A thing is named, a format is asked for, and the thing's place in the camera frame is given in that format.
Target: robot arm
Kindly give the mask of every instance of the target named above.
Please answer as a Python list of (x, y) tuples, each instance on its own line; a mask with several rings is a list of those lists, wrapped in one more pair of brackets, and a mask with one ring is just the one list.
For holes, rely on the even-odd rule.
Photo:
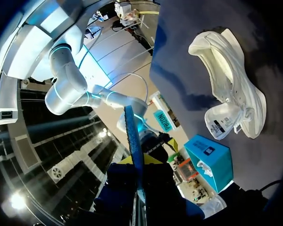
[[(57, 80), (46, 94), (45, 104), (53, 114), (62, 115), (70, 108), (82, 106), (97, 108), (101, 102), (113, 108), (131, 105), (135, 122), (139, 130), (142, 129), (147, 104), (139, 98), (128, 97), (99, 85), (93, 86), (92, 93), (88, 92), (87, 82), (75, 65), (69, 45), (59, 45), (51, 51), (50, 67)], [(124, 114), (118, 120), (117, 127), (126, 132)]]

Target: ceiling light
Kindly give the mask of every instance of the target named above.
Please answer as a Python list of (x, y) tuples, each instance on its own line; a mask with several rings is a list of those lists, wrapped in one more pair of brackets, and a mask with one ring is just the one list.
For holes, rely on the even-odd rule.
[(11, 206), (16, 210), (21, 210), (26, 206), (24, 197), (18, 193), (15, 193), (11, 196), (10, 202)]
[(106, 134), (106, 132), (104, 132), (104, 131), (101, 132), (101, 133), (99, 133), (99, 137), (100, 137), (100, 138), (104, 138), (106, 135), (107, 135), (107, 134)]

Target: blue box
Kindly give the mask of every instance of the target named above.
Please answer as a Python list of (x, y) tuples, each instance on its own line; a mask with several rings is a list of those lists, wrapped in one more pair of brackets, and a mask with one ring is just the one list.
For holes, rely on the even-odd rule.
[[(232, 156), (228, 147), (200, 135), (194, 136), (184, 147), (195, 169), (217, 193), (233, 179)], [(205, 175), (204, 170), (197, 167), (199, 160), (202, 160), (211, 168), (213, 177)]]

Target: teal sign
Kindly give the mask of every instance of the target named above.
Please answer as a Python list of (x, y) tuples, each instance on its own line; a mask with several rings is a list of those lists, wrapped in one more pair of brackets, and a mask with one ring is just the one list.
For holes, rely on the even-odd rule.
[(165, 133), (169, 132), (172, 129), (172, 126), (167, 119), (165, 113), (162, 110), (158, 110), (154, 113), (154, 117), (159, 122), (160, 126), (164, 130)]

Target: white sneaker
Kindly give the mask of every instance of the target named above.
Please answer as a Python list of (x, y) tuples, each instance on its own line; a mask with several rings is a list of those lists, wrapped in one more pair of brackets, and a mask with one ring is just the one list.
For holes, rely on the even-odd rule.
[(205, 114), (212, 136), (222, 139), (232, 128), (238, 133), (239, 126), (246, 136), (259, 136), (266, 119), (266, 99), (248, 79), (243, 51), (232, 32), (203, 32), (189, 46), (189, 53), (202, 60), (213, 96), (223, 103)]

